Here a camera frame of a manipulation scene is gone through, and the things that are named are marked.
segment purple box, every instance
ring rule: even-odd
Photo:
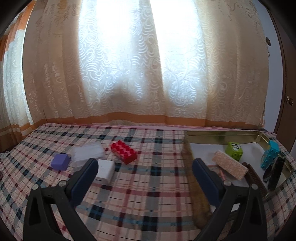
[[[70,157],[67,154],[57,154],[51,162],[54,170],[64,171],[67,169]]]

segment orange curtain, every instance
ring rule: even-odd
[[[45,0],[23,73],[34,122],[259,128],[268,52],[251,1]]]
[[[36,128],[22,77],[23,41],[34,4],[29,3],[0,39],[0,151],[19,143]]]

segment gold tray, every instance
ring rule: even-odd
[[[239,144],[246,144],[256,142],[263,150],[267,149],[269,138],[260,131],[186,131],[184,137],[184,148],[182,150],[182,157],[185,165],[185,171],[189,184],[190,197],[192,201],[192,211],[194,217],[194,223],[197,227],[202,228],[211,217],[210,205],[203,191],[201,190],[198,182],[196,181],[192,173],[192,162],[194,160],[193,153],[190,147],[190,143],[197,144],[220,144],[227,145],[228,142],[238,142]],[[294,171],[288,160],[285,159],[285,165],[283,168],[283,175],[286,180],[290,177]],[[274,191],[268,192],[263,198],[265,201],[267,198],[272,197],[280,190],[282,182]]]

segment plaid bedspread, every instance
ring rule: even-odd
[[[22,240],[27,198],[35,183],[56,185],[73,174],[55,171],[56,154],[71,154],[73,146],[100,142],[106,158],[116,163],[110,186],[93,182],[76,211],[97,240],[193,240],[191,200],[181,150],[183,131],[44,124],[0,161],[0,216],[17,240]],[[122,140],[138,151],[138,160],[123,164],[110,150]],[[292,166],[296,164],[281,146]],[[265,205],[268,240],[273,240],[295,206],[296,174]],[[57,208],[57,222],[71,240]]]

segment wooden cabinet door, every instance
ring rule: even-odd
[[[274,132],[282,145],[291,151],[296,138],[296,49],[278,20],[270,15],[279,38],[284,74],[281,108]]]

